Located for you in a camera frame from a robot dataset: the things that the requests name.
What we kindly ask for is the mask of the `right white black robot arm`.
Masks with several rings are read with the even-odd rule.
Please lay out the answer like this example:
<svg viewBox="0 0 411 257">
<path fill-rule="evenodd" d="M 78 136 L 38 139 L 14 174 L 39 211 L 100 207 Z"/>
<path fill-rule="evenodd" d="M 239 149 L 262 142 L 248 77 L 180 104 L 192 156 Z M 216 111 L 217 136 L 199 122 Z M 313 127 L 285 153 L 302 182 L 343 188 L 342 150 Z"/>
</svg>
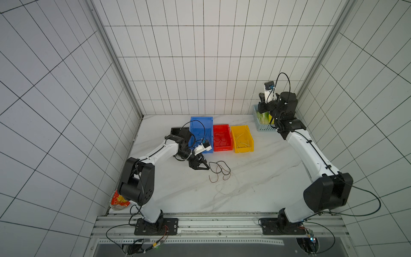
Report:
<svg viewBox="0 0 411 257">
<path fill-rule="evenodd" d="M 300 156 L 311 180 L 301 199 L 280 211 L 280 225 L 297 224 L 322 211 L 346 205 L 353 178 L 339 172 L 316 146 L 304 123 L 296 118 L 296 95 L 265 91 L 259 98 L 259 113 L 267 112 L 272 117 L 270 123 Z"/>
</svg>

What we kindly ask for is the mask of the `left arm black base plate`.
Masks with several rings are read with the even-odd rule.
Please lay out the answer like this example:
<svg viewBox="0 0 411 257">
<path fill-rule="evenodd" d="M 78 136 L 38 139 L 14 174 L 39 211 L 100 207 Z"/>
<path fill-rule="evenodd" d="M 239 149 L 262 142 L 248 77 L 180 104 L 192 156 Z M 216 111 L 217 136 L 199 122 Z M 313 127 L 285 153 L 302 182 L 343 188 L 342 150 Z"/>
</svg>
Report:
<svg viewBox="0 0 411 257">
<path fill-rule="evenodd" d="M 155 223 L 149 223 L 143 218 L 137 220 L 135 236 L 174 236 L 178 230 L 178 218 L 159 218 Z"/>
</svg>

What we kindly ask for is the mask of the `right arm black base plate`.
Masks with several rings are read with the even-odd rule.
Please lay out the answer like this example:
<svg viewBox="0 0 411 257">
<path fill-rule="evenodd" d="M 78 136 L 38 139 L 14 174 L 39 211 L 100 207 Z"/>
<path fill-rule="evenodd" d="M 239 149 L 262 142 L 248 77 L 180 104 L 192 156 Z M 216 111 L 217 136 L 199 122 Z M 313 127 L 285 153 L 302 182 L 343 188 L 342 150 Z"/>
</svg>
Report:
<svg viewBox="0 0 411 257">
<path fill-rule="evenodd" d="M 263 217 L 259 219 L 258 223 L 264 235 L 302 236 L 306 234 L 306 230 L 301 226 L 302 223 L 291 223 L 283 210 L 278 213 L 276 218 Z"/>
</svg>

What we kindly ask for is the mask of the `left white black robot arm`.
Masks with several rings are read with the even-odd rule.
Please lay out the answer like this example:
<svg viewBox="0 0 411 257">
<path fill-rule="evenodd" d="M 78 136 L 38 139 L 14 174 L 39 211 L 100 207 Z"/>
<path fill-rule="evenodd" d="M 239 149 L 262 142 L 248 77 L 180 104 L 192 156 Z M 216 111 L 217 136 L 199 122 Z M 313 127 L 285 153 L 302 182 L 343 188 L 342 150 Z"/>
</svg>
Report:
<svg viewBox="0 0 411 257">
<path fill-rule="evenodd" d="M 189 141 L 194 135 L 188 127 L 173 127 L 164 141 L 148 154 L 135 158 L 129 157 L 123 167 L 117 192 L 125 200 L 135 203 L 142 220 L 148 224 L 161 225 L 163 212 L 149 201 L 155 189 L 155 169 L 172 157 L 187 161 L 193 170 L 209 170 L 203 152 L 212 150 L 211 143 L 202 139 L 197 147 Z"/>
</svg>

